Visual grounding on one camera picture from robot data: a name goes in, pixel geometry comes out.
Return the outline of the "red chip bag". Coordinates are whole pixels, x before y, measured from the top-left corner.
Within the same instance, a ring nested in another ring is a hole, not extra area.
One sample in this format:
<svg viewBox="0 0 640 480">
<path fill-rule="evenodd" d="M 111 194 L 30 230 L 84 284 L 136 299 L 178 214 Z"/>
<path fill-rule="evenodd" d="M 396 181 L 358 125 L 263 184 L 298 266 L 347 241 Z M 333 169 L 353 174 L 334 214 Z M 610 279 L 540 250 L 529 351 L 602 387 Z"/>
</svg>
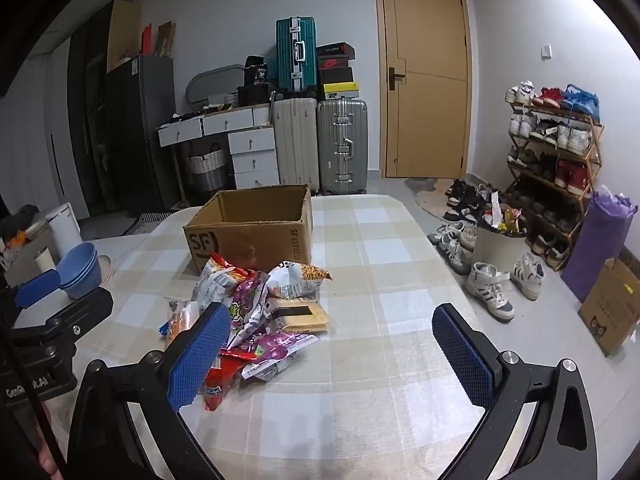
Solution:
<svg viewBox="0 0 640 480">
<path fill-rule="evenodd" d="M 209 369 L 203 384 L 203 399 L 207 411 L 216 411 L 241 370 L 257 361 L 254 352 L 240 349 L 221 350 Z"/>
</svg>

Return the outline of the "purple candy snack bag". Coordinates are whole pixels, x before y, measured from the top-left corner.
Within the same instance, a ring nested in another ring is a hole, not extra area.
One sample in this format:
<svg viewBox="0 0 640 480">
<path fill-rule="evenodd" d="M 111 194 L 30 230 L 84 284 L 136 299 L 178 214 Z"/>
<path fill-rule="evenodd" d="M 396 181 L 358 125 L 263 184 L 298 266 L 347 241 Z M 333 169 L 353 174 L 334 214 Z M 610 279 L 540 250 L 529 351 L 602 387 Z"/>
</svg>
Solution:
<svg viewBox="0 0 640 480">
<path fill-rule="evenodd" d="M 269 314 L 268 280 L 267 273 L 256 271 L 235 289 L 229 306 L 231 332 L 228 349 L 239 347 L 266 322 Z"/>
</svg>

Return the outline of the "cracker pack with black label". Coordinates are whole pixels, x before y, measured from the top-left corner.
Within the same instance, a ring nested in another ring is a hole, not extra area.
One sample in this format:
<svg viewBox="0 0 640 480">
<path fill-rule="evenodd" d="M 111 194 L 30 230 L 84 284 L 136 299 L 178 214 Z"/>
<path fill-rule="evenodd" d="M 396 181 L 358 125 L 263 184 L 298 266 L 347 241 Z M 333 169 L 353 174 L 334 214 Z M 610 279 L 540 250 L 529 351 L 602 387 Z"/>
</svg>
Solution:
<svg viewBox="0 0 640 480">
<path fill-rule="evenodd" d="M 271 312 L 270 330 L 285 333 L 324 333 L 329 317 L 317 301 L 296 298 L 276 299 Z"/>
</svg>

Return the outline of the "orange clear snack pack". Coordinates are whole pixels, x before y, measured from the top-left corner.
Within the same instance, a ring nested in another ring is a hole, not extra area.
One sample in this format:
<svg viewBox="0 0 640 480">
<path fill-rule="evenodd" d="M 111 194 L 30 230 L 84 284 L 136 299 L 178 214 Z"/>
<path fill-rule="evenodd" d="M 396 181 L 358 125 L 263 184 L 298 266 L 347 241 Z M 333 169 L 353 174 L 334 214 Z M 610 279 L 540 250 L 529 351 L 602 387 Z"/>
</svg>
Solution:
<svg viewBox="0 0 640 480">
<path fill-rule="evenodd" d="M 200 307 L 196 301 L 169 299 L 168 321 L 158 331 L 168 346 L 181 332 L 190 330 L 200 317 Z"/>
</svg>

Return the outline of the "white orange noodle snack bag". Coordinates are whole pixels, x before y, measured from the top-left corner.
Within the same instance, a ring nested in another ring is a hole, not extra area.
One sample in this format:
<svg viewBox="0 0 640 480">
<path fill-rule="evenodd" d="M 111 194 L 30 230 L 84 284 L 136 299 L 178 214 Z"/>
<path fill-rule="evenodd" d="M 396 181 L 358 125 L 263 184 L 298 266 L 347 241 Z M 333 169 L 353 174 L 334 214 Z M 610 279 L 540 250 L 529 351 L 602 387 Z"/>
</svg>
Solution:
<svg viewBox="0 0 640 480">
<path fill-rule="evenodd" d="M 313 264 L 282 261 L 269 272 L 267 288 L 274 298 L 299 299 L 314 296 L 325 281 L 331 281 L 329 271 Z"/>
</svg>

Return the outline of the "blue bowls stack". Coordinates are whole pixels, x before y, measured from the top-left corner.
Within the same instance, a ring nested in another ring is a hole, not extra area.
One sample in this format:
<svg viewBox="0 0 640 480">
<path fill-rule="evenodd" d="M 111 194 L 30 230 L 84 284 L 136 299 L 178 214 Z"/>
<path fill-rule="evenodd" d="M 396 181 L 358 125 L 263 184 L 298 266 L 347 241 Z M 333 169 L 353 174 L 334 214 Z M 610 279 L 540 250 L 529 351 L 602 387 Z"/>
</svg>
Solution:
<svg viewBox="0 0 640 480">
<path fill-rule="evenodd" d="M 102 282 L 98 251 L 91 242 L 72 248 L 60 260 L 56 272 L 60 276 L 60 289 L 73 300 L 86 296 Z"/>
</svg>

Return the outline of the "white electric kettle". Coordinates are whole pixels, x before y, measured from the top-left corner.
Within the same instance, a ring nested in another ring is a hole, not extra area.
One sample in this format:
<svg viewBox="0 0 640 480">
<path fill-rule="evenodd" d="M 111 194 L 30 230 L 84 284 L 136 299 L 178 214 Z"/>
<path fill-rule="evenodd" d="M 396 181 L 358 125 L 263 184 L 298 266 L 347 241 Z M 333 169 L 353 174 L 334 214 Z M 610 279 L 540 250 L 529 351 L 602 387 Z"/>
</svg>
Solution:
<svg viewBox="0 0 640 480">
<path fill-rule="evenodd" d="M 61 258 L 82 243 L 80 227 L 71 203 L 65 203 L 50 210 L 46 214 L 46 220 Z"/>
</svg>

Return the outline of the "white high-top sneaker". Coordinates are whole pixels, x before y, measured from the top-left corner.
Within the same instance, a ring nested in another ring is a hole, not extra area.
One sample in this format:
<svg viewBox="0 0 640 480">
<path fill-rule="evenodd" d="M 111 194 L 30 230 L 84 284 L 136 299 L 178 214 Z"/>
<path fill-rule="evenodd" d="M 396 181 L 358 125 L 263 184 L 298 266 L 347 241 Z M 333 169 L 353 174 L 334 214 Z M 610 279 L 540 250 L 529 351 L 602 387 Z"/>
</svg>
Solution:
<svg viewBox="0 0 640 480">
<path fill-rule="evenodd" d="M 508 272 L 502 272 L 490 263 L 474 262 L 464 288 L 496 320 L 509 323 L 513 320 L 515 311 L 508 298 L 504 296 L 503 284 L 508 281 Z"/>
</svg>

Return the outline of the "checkered tablecloth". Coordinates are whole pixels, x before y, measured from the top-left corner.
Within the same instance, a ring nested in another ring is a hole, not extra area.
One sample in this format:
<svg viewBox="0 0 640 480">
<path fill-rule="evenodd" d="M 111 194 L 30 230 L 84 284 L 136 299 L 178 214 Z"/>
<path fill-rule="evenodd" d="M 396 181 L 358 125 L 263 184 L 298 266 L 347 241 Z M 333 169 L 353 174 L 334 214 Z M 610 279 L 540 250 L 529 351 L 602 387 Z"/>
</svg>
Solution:
<svg viewBox="0 0 640 480">
<path fill-rule="evenodd" d="M 329 329 L 270 382 L 235 385 L 182 417 L 228 479 L 435 479 L 482 412 L 431 331 L 475 307 L 405 205 L 387 195 L 316 197 L 312 261 L 331 279 Z"/>
</svg>

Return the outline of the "white trash bin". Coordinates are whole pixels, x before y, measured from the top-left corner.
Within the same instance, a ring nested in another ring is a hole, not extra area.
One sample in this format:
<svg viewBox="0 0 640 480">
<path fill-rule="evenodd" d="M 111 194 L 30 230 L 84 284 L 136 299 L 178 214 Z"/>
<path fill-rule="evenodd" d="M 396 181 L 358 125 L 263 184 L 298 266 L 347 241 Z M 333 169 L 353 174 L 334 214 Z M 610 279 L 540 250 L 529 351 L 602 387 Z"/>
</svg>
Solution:
<svg viewBox="0 0 640 480">
<path fill-rule="evenodd" d="M 526 251 L 526 233 L 498 231 L 484 219 L 478 220 L 472 263 L 492 264 L 501 272 L 511 272 Z"/>
</svg>

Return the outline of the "patterned floor rug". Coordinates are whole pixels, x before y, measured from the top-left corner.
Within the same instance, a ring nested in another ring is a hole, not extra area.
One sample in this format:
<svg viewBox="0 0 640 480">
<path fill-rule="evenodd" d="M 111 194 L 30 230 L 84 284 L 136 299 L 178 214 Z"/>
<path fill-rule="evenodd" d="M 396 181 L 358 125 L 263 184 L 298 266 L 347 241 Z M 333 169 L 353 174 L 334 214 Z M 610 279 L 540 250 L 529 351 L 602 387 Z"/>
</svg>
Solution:
<svg viewBox="0 0 640 480">
<path fill-rule="evenodd" d="M 159 214 L 142 214 L 130 228 L 123 232 L 123 236 L 149 234 L 159 226 L 164 220 L 171 216 L 170 212 L 160 212 Z"/>
</svg>

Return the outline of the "cardboard box with cat face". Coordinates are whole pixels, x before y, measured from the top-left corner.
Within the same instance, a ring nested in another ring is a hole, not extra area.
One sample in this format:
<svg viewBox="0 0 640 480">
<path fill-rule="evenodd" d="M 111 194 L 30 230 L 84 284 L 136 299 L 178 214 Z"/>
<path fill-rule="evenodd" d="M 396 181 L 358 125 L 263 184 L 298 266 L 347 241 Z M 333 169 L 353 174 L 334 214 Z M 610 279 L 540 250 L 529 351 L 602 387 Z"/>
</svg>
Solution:
<svg viewBox="0 0 640 480">
<path fill-rule="evenodd" d="M 639 324 L 639 279 L 620 259 L 606 260 L 579 316 L 602 352 L 616 353 Z"/>
</svg>

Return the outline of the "brown cardboard SF box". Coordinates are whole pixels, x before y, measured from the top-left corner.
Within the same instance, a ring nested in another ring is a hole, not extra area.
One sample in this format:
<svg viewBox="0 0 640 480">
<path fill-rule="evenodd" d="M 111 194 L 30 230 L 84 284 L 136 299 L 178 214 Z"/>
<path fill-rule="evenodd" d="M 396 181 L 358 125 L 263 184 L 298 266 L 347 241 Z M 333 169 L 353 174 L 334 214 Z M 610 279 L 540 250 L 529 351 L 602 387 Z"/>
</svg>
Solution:
<svg viewBox="0 0 640 480">
<path fill-rule="evenodd" d="M 311 263 L 311 194 L 306 185 L 220 191 L 183 227 L 202 270 L 211 254 L 268 272 L 283 261 Z"/>
</svg>

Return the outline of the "woven laundry basket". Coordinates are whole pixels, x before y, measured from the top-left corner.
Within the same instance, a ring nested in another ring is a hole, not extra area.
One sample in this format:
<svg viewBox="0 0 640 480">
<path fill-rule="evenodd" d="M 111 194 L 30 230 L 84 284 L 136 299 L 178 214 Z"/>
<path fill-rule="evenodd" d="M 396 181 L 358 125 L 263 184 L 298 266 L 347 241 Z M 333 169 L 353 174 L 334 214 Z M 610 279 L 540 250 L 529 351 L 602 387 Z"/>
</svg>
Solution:
<svg viewBox="0 0 640 480">
<path fill-rule="evenodd" d="M 188 158 L 190 174 L 202 192 L 215 192 L 227 184 L 227 157 L 224 149 L 214 143 L 203 155 Z"/>
</svg>

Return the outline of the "wooden shoe rack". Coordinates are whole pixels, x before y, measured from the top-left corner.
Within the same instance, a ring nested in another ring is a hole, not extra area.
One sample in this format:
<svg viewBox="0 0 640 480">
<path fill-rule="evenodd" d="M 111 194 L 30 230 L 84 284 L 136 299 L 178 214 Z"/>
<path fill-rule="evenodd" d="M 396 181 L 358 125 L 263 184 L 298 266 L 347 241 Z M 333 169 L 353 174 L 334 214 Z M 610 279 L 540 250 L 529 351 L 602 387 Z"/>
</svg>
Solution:
<svg viewBox="0 0 640 480">
<path fill-rule="evenodd" d="M 604 127 L 570 108 L 510 104 L 508 203 L 523 211 L 527 245 L 552 270 L 568 263 L 602 169 Z"/>
</svg>

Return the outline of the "black refrigerator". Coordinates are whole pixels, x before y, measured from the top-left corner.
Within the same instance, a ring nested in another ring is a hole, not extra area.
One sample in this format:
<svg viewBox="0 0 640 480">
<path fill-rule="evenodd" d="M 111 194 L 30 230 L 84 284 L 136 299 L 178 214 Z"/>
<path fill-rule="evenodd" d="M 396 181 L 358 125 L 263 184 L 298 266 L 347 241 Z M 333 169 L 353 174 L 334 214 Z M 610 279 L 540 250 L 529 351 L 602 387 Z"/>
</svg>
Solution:
<svg viewBox="0 0 640 480">
<path fill-rule="evenodd" d="M 176 111 L 174 62 L 137 55 L 98 87 L 94 124 L 107 203 L 130 214 L 166 212 L 179 200 L 172 151 L 158 130 Z"/>
</svg>

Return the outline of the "white drawer desk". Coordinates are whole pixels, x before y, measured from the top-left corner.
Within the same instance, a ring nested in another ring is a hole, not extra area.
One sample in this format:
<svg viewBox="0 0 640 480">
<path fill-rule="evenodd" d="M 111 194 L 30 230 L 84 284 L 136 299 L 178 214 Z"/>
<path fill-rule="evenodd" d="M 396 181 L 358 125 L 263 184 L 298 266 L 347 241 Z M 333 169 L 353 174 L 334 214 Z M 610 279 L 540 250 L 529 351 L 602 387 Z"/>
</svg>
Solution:
<svg viewBox="0 0 640 480">
<path fill-rule="evenodd" d="M 268 104 L 232 108 L 179 120 L 158 129 L 160 146 L 226 136 L 237 188 L 280 184 Z"/>
</svg>

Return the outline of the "silver suitcase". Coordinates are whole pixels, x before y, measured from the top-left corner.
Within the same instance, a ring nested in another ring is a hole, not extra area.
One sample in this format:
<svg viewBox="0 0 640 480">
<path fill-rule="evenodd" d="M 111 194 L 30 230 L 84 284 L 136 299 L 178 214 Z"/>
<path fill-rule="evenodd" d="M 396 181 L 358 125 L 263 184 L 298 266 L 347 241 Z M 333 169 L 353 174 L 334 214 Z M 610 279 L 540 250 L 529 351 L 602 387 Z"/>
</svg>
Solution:
<svg viewBox="0 0 640 480">
<path fill-rule="evenodd" d="M 317 112 L 320 188 L 323 194 L 366 192 L 368 108 L 360 99 L 320 102 Z"/>
</svg>

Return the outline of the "beige suitcase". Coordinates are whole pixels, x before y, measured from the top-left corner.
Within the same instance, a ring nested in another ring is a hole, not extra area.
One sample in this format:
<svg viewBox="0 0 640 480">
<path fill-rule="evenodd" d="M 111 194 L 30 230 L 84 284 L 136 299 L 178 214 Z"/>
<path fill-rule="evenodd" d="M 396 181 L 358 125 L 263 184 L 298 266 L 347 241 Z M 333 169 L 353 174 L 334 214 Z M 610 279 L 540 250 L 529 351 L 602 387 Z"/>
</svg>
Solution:
<svg viewBox="0 0 640 480">
<path fill-rule="evenodd" d="M 280 182 L 307 185 L 311 192 L 318 193 L 317 101 L 313 98 L 276 101 L 272 119 Z"/>
</svg>

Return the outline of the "stack of shoe boxes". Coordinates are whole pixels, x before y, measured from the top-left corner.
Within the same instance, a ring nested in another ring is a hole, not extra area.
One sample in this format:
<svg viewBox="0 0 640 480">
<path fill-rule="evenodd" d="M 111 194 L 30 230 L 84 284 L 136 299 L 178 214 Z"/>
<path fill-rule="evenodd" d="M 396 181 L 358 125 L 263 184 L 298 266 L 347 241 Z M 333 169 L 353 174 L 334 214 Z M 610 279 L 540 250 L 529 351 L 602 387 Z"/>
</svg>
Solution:
<svg viewBox="0 0 640 480">
<path fill-rule="evenodd" d="M 324 44 L 316 49 L 321 89 L 326 100 L 358 99 L 359 86 L 350 63 L 355 48 L 347 42 Z"/>
</svg>

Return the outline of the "teal suitcase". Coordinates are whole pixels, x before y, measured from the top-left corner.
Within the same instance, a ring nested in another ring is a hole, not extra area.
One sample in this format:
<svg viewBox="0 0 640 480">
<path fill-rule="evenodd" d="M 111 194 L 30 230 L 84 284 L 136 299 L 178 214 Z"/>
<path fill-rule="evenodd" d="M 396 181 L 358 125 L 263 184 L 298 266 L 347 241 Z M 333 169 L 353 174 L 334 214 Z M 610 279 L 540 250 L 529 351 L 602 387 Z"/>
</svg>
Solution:
<svg viewBox="0 0 640 480">
<path fill-rule="evenodd" d="M 315 94 L 318 87 L 316 23 L 311 16 L 276 23 L 278 85 L 293 94 Z"/>
</svg>

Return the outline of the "wooden door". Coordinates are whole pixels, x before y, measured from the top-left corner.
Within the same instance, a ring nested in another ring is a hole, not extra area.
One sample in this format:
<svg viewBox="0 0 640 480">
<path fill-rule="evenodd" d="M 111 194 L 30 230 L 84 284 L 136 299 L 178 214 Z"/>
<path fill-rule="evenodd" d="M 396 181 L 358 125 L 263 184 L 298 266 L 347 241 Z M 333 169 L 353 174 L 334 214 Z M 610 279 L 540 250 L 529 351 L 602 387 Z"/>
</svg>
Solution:
<svg viewBox="0 0 640 480">
<path fill-rule="evenodd" d="M 461 178 L 472 46 L 466 0 L 376 0 L 380 163 L 390 178 Z"/>
</svg>

